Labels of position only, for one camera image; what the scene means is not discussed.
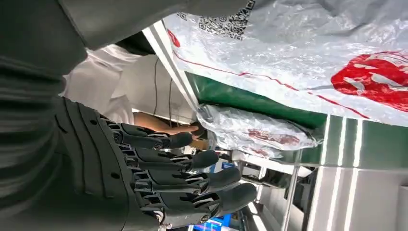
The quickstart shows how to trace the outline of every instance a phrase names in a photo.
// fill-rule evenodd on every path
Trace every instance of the screw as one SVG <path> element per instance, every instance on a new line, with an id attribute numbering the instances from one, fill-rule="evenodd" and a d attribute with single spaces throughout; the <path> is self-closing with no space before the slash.
<path id="1" fill-rule="evenodd" d="M 208 219 L 210 218 L 209 215 L 204 215 L 201 219 L 200 219 L 200 223 L 206 223 L 208 221 Z"/>

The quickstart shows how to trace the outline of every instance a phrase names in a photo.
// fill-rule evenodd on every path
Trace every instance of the transparent plastic wrap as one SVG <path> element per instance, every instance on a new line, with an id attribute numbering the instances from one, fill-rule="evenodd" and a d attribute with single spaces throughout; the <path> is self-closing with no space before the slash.
<path id="1" fill-rule="evenodd" d="M 203 127 L 215 133 L 217 145 L 246 153 L 281 157 L 281 150 L 316 147 L 311 131 L 292 122 L 232 107 L 204 105 L 197 118 Z"/>
<path id="2" fill-rule="evenodd" d="M 407 0 L 250 0 L 164 19 L 188 72 L 286 106 L 408 127 Z"/>

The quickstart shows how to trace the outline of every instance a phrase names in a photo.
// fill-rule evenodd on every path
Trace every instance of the robotic hand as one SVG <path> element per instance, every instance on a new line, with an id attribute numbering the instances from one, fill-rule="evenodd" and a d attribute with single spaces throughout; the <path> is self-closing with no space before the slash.
<path id="1" fill-rule="evenodd" d="M 204 223 L 211 217 L 237 211 L 255 199 L 252 184 L 233 187 L 241 178 L 237 168 L 218 173 L 186 173 L 215 164 L 218 155 L 214 151 L 175 156 L 145 149 L 185 146 L 192 141 L 191 134 L 148 135 L 137 126 L 116 124 L 106 118 L 102 121 L 112 130 L 132 172 L 131 188 L 142 198 L 141 210 L 155 216 L 163 229 Z"/>

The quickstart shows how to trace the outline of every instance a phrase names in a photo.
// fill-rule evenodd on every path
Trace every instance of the green panel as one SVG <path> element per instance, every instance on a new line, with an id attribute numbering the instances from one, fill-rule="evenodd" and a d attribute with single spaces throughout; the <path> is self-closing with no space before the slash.
<path id="1" fill-rule="evenodd" d="M 331 116 L 322 165 L 408 168 L 408 128 Z"/>
<path id="2" fill-rule="evenodd" d="M 326 122 L 326 114 L 291 108 L 267 97 L 206 77 L 186 74 L 200 103 L 219 104 L 262 113 L 273 118 L 287 119 L 307 128 L 319 128 Z"/>

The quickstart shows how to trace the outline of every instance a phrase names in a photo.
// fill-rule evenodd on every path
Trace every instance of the red printed logo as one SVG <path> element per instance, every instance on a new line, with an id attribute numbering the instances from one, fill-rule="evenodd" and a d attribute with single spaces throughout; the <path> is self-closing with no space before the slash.
<path id="1" fill-rule="evenodd" d="M 396 51 L 363 54 L 331 79 L 334 88 L 408 112 L 408 56 Z"/>
<path id="2" fill-rule="evenodd" d="M 171 32 L 169 29 L 167 29 L 167 33 L 170 36 L 171 41 L 173 42 L 173 44 L 176 47 L 180 47 L 180 42 L 179 40 L 176 38 L 176 36 L 173 34 L 173 32 Z"/>

